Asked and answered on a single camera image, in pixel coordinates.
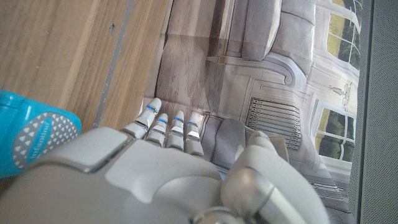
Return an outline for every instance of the printed image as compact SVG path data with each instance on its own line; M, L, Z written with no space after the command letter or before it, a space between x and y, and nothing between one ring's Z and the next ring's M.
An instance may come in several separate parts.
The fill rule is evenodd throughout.
M194 111L205 159L225 172L254 130L282 138L330 219L351 223L362 3L174 0L144 105Z

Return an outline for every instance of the wooden surface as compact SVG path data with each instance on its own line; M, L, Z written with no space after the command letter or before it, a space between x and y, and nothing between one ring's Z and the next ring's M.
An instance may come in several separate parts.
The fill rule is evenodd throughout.
M0 88L77 114L83 131L98 113L121 128L138 114L169 1L0 0Z

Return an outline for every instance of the blue bottle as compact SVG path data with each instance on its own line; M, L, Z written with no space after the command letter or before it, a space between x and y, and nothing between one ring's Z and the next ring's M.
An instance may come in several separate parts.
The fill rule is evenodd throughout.
M80 132L73 113L0 90L0 178L19 174Z

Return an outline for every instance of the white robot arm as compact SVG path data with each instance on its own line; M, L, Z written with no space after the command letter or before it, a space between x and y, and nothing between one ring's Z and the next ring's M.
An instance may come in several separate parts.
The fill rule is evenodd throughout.
M223 182L194 117L153 99L121 131L98 128L30 165L0 198L0 223L328 223L311 185L265 134Z

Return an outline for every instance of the radiator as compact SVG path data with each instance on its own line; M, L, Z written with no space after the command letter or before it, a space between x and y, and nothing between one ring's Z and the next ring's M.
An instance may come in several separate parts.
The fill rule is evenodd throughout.
M282 135L288 149L300 148L300 111L295 106L251 98L246 126L266 134Z

